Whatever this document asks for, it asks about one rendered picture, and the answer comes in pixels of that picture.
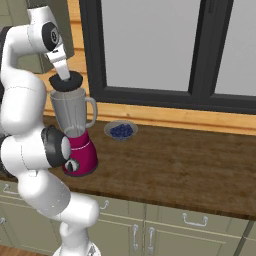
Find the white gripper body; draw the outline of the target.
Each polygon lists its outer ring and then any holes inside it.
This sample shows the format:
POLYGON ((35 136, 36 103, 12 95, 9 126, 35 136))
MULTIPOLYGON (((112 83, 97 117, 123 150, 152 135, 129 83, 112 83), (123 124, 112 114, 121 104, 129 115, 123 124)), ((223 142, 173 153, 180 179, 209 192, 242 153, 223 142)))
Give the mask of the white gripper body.
POLYGON ((56 73, 59 75, 61 80, 68 81, 70 79, 70 72, 65 59, 54 62, 53 66, 55 67, 56 73))

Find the black blender lid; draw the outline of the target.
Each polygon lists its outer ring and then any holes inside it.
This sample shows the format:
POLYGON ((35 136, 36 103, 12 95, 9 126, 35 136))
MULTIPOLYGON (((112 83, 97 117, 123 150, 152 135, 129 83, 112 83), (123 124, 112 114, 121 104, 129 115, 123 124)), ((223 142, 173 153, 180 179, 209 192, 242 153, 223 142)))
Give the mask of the black blender lid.
POLYGON ((67 81, 62 80, 58 74, 55 74, 49 78, 51 86, 59 92, 70 92, 78 89, 83 82, 83 76, 76 72, 70 72, 70 78, 67 81))

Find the blender with magenta base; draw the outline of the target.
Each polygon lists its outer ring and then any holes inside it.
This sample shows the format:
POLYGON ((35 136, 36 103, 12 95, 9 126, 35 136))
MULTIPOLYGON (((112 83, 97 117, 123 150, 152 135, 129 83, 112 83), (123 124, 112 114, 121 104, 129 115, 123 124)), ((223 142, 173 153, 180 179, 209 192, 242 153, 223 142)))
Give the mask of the blender with magenta base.
POLYGON ((96 148, 88 129, 97 119, 96 101, 86 96, 83 88, 70 92, 50 92, 51 103, 60 129, 71 146, 70 159, 63 165, 64 173, 72 177, 91 174, 98 166, 96 148))

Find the grey glass bowl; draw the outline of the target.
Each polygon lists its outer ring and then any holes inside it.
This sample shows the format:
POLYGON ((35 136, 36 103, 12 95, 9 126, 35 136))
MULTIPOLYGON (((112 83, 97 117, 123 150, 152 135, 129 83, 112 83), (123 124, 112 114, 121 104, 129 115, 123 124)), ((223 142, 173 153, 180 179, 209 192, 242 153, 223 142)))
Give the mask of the grey glass bowl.
POLYGON ((112 121, 112 122, 107 123, 107 124, 105 125, 105 127, 104 127, 104 132, 105 132, 105 134, 106 134, 107 136, 113 138, 114 140, 117 140, 117 141, 125 141, 125 140, 131 138, 133 135, 135 135, 135 134, 138 132, 138 126, 137 126, 135 123, 131 122, 131 121, 127 121, 127 120, 116 120, 116 121, 112 121), (126 138, 117 138, 117 137, 113 137, 113 136, 110 134, 110 129, 113 128, 113 127, 116 127, 116 126, 118 126, 118 125, 120 125, 120 124, 129 124, 129 125, 132 127, 132 129, 133 129, 132 135, 129 136, 129 137, 126 137, 126 138))

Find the blueberries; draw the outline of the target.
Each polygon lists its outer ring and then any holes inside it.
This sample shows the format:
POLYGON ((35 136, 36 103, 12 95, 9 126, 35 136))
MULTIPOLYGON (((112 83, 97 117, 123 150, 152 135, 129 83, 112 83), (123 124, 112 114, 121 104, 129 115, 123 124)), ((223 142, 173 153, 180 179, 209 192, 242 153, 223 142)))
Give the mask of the blueberries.
POLYGON ((126 138, 131 136, 133 129, 129 124, 120 124, 110 129, 110 134, 117 138, 126 138))

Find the dark framed window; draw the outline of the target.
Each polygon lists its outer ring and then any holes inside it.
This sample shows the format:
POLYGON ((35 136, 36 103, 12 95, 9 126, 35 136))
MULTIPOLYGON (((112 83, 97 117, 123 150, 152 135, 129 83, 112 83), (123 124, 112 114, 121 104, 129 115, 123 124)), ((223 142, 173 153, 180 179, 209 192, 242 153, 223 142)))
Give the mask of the dark framed window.
POLYGON ((79 0, 89 91, 99 102, 256 114, 217 93, 234 0, 79 0))

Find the grey-green cupboard door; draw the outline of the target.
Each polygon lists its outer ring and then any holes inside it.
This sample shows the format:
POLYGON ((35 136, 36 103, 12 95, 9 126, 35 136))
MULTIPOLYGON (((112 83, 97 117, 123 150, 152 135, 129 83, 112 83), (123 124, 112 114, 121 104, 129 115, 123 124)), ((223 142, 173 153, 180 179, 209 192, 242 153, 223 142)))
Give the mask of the grey-green cupboard door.
POLYGON ((153 227, 151 256, 235 256, 240 237, 145 222, 145 256, 148 255, 149 228, 153 227))
POLYGON ((141 219, 100 215, 97 223, 88 229, 89 237, 102 256, 142 256, 143 221, 141 219), (133 251, 133 225, 139 229, 136 234, 138 249, 133 251))
POLYGON ((0 216, 6 218, 6 231, 18 248, 53 255, 60 246, 53 222, 35 209, 14 203, 0 202, 0 216))

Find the wide grey-green drawer front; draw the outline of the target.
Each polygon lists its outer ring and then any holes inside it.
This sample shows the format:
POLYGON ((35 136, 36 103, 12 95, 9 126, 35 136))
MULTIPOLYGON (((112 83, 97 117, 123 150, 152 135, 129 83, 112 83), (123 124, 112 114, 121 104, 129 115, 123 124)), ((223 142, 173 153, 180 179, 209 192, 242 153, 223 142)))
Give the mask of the wide grey-green drawer front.
POLYGON ((248 220, 151 204, 146 205, 146 219, 160 224, 173 225, 234 237, 241 237, 248 224, 248 220), (207 216, 208 224, 204 228, 186 225, 182 220, 183 213, 207 216))

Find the grey-green wall cupboard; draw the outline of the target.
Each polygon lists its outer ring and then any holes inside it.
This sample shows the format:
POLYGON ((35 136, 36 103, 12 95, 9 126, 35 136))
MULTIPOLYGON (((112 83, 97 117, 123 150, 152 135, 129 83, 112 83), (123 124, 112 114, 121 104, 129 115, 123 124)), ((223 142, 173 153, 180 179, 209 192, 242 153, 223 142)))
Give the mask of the grey-green wall cupboard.
MULTIPOLYGON (((27 9, 41 5, 50 7, 64 41, 66 56, 72 57, 74 47, 67 0, 0 0, 0 29, 29 24, 27 9)), ((34 54, 20 57, 18 67, 36 74, 45 74, 53 68, 53 65, 43 54, 34 54)))

